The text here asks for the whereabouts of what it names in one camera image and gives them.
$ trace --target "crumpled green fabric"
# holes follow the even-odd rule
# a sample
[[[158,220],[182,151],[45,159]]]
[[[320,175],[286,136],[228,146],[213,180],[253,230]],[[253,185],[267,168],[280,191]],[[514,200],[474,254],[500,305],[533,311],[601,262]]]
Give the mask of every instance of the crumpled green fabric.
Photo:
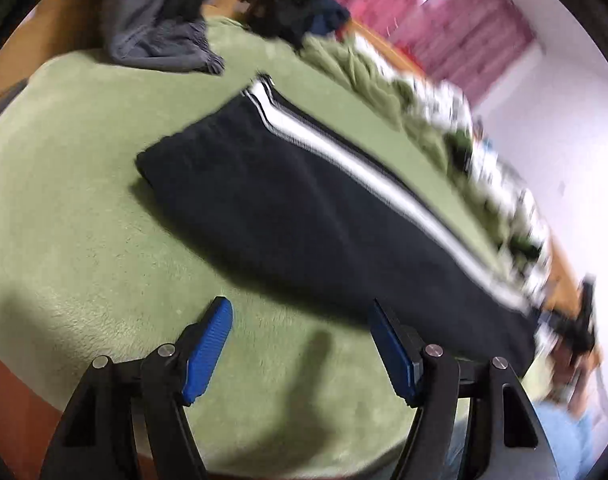
[[[454,167],[444,141],[445,132],[413,115],[414,92],[405,81],[386,81],[375,63],[350,43],[339,43],[307,34],[300,57],[355,92],[392,127],[407,134],[424,155],[446,174],[466,205],[482,224],[490,240],[503,246],[510,236],[510,227],[495,206],[488,202],[473,182]]]

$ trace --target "green bedsheet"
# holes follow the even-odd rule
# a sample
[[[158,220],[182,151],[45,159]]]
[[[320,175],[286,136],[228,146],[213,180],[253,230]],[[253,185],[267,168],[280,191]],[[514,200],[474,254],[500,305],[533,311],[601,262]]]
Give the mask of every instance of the green bedsheet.
[[[0,358],[63,409],[94,356],[142,357],[225,295],[232,333],[206,394],[186,410],[207,467],[263,477],[356,472],[404,439],[412,420],[369,333],[187,244],[139,179],[135,155],[263,70],[395,170],[499,270],[497,256],[447,180],[358,97],[285,43],[234,22],[212,21],[209,41],[226,60],[221,77],[75,52],[41,67],[0,117]]]

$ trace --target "blue gripper pad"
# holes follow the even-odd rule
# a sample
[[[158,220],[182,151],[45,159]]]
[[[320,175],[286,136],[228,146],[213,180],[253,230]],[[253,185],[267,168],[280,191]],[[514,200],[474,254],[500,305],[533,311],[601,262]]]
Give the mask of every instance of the blue gripper pad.
[[[206,391],[232,326],[233,306],[229,300],[222,298],[186,364],[182,396],[188,404],[192,404]]]
[[[413,365],[377,303],[369,311],[369,325],[370,335],[375,341],[395,393],[407,404],[412,404],[417,395]]]

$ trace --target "bed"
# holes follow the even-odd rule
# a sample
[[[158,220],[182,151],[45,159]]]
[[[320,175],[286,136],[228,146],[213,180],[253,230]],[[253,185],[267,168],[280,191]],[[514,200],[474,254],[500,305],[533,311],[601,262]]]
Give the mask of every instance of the bed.
[[[97,50],[71,52],[97,46],[99,1],[44,0],[0,52],[0,93],[31,77],[0,116],[2,457],[18,478],[36,478],[58,410],[95,355],[119,360],[148,353],[224,292],[240,306],[238,337],[227,344],[208,394],[188,411],[209,469],[328,478],[376,465],[404,439],[412,412],[390,388],[370,336],[187,247],[138,185],[132,156],[209,113],[257,70],[271,68],[288,98],[334,129],[356,138],[380,131],[382,138],[368,148],[410,180],[429,182],[428,200],[457,218],[463,235],[492,261],[479,225],[421,152],[359,97],[304,64],[285,43],[253,36],[228,19],[236,17],[238,0],[215,0],[205,9],[212,16],[209,41],[228,62],[216,80],[114,67]],[[359,23],[350,28],[398,70],[417,73],[382,38]],[[46,94],[49,102],[36,99]],[[116,105],[122,95],[128,102]],[[84,121],[70,128],[79,118]],[[111,123],[119,126],[106,128]],[[62,258],[66,266],[57,263]],[[152,290],[154,268],[166,278]],[[550,304],[576,312],[575,281],[558,248],[551,276],[557,286]],[[118,304],[130,307],[116,314]],[[160,305],[164,316],[156,315]],[[264,378],[253,371],[258,365]],[[544,394],[546,384],[539,361],[526,379],[529,394]],[[150,474],[150,460],[143,459],[143,469]]]

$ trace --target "blue jeans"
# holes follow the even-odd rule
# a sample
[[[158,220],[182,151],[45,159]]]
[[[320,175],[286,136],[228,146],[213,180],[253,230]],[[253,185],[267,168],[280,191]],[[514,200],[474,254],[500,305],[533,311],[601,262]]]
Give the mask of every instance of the blue jeans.
[[[591,419],[588,413],[577,420],[564,407],[546,400],[534,402],[533,407],[553,451],[559,480],[584,478],[593,466]],[[462,420],[453,428],[441,480],[457,479],[465,438],[466,420]]]

